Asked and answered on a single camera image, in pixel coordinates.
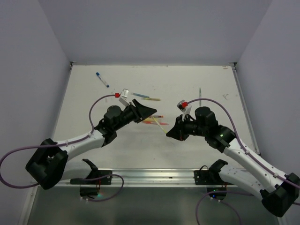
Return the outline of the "yellow thin pen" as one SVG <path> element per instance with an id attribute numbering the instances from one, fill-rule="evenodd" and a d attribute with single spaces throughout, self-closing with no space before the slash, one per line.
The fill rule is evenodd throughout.
<path id="1" fill-rule="evenodd" d="M 161 124 L 153 117 L 151 116 L 151 118 L 155 121 L 155 123 L 162 129 L 162 131 L 166 134 L 167 131 L 161 126 Z"/>

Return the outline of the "green thin pen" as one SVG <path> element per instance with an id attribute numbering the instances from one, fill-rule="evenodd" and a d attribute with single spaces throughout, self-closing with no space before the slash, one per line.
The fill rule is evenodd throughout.
<path id="1" fill-rule="evenodd" d="M 201 88 L 199 88 L 199 98 L 202 98 L 202 92 L 201 92 Z M 199 100 L 199 106 L 202 106 L 202 102 L 201 100 Z"/>

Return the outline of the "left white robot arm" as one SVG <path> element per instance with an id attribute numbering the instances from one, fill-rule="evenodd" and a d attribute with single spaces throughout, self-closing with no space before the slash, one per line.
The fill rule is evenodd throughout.
<path id="1" fill-rule="evenodd" d="M 25 169 L 43 189 L 50 189 L 62 180 L 68 161 L 89 150 L 110 144 L 117 137 L 119 129 L 130 122 L 140 123 L 156 112 L 156 109 L 144 106 L 136 99 L 123 110 L 112 105 L 89 133 L 60 142 L 50 138 L 44 140 Z"/>

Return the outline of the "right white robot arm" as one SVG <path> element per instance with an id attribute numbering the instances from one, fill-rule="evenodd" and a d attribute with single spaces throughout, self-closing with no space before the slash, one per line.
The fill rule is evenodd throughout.
<path id="1" fill-rule="evenodd" d="M 300 178 L 269 164 L 247 147 L 230 128 L 220 125 L 208 107 L 195 110 L 195 117 L 182 114 L 175 120 L 167 137 L 184 141 L 190 135 L 204 137 L 207 144 L 240 164 L 246 172 L 227 162 L 217 161 L 209 172 L 214 184 L 234 184 L 261 200 L 265 209 L 281 218 L 300 196 Z"/>

